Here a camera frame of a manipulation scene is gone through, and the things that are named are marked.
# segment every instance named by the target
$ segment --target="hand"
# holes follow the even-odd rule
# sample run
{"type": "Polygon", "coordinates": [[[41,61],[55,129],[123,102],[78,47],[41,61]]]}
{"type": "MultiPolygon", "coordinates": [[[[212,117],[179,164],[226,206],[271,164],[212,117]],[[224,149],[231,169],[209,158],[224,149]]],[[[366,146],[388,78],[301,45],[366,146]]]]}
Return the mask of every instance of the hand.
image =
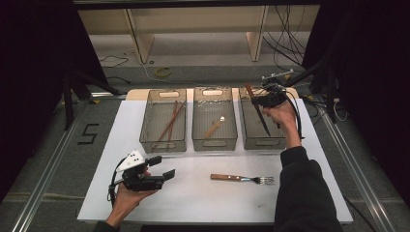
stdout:
{"type": "Polygon", "coordinates": [[[263,113],[267,114],[274,122],[281,126],[292,126],[293,124],[296,126],[295,111],[289,101],[284,101],[276,107],[264,107],[263,113]]]}
{"type": "Polygon", "coordinates": [[[271,117],[275,123],[280,124],[280,128],[283,129],[286,137],[286,147],[288,149],[302,146],[296,127],[295,111],[289,101],[285,101],[276,107],[265,107],[263,113],[271,117]]]}
{"type": "MultiPolygon", "coordinates": [[[[145,176],[151,176],[151,174],[145,170],[145,176]]],[[[118,185],[117,196],[115,199],[114,207],[111,214],[106,219],[106,223],[114,228],[118,228],[124,218],[139,205],[145,197],[156,193],[157,190],[149,191],[133,191],[128,190],[123,183],[118,185]]]]}

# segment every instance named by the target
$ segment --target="sleeve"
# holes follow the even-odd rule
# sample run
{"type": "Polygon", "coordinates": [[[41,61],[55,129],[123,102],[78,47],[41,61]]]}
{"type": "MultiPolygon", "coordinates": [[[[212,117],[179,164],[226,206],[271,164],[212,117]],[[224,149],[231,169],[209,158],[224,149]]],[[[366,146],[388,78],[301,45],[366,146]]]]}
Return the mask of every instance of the sleeve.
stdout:
{"type": "Polygon", "coordinates": [[[280,159],[275,231],[342,231],[319,163],[304,147],[287,149],[280,159]]]}
{"type": "Polygon", "coordinates": [[[114,227],[105,223],[104,221],[98,221],[96,227],[94,227],[93,232],[117,232],[114,227]]]}

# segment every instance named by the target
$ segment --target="white table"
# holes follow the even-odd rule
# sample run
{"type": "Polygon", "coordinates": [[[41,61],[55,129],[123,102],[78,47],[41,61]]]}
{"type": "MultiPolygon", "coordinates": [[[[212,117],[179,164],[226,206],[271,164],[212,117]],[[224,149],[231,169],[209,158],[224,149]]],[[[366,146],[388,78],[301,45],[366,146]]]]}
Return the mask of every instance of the white table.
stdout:
{"type": "MultiPolygon", "coordinates": [[[[303,145],[310,159],[317,160],[329,186],[340,223],[353,218],[343,200],[326,160],[303,101],[297,100],[302,117],[303,145]]],[[[147,155],[139,143],[146,101],[123,101],[102,152],[94,179],[88,189],[78,219],[86,222],[105,220],[111,211],[107,188],[117,163],[130,151],[143,157],[162,155],[162,163],[150,167],[152,175],[176,169],[175,177],[162,190],[144,199],[126,220],[140,224],[273,224],[279,188],[281,151],[247,151],[243,147],[238,103],[234,101],[238,141],[233,152],[195,152],[191,142],[192,99],[188,98],[187,151],[147,155]],[[273,186],[255,183],[211,181],[210,174],[272,176],[273,186]]]]}

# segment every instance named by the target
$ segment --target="black curtain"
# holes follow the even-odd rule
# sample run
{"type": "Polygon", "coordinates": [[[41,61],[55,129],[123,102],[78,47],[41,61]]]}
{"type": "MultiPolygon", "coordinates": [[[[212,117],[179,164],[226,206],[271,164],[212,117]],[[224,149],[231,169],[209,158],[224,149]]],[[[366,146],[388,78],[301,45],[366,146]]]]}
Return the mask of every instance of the black curtain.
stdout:
{"type": "Polygon", "coordinates": [[[36,1],[3,2],[0,8],[0,201],[27,159],[35,156],[39,138],[62,98],[63,76],[76,69],[106,83],[74,8],[40,8],[36,1]]]}

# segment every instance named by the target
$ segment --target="wooden stick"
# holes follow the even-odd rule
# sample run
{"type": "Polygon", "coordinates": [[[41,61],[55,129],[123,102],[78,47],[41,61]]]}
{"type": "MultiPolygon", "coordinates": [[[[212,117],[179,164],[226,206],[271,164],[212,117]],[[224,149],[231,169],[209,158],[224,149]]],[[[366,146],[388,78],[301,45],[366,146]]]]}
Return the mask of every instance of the wooden stick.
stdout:
{"type": "MultiPolygon", "coordinates": [[[[175,101],[175,103],[174,103],[174,108],[173,108],[173,110],[172,110],[172,117],[174,117],[174,115],[175,115],[176,112],[177,112],[177,106],[178,106],[178,101],[175,101]]],[[[168,131],[168,141],[171,140],[172,128],[173,128],[173,127],[174,127],[174,123],[172,122],[172,124],[171,124],[171,126],[170,126],[170,128],[169,128],[169,131],[168,131]]]]}
{"type": "Polygon", "coordinates": [[[172,116],[171,121],[169,121],[168,125],[166,126],[166,128],[163,130],[160,138],[158,139],[158,141],[161,141],[161,139],[163,138],[163,136],[165,135],[166,131],[168,130],[169,127],[171,127],[171,125],[173,124],[173,122],[175,121],[175,118],[178,116],[179,112],[181,111],[182,107],[184,107],[185,103],[183,102],[181,104],[181,106],[178,108],[177,112],[175,113],[174,116],[172,116]]]}

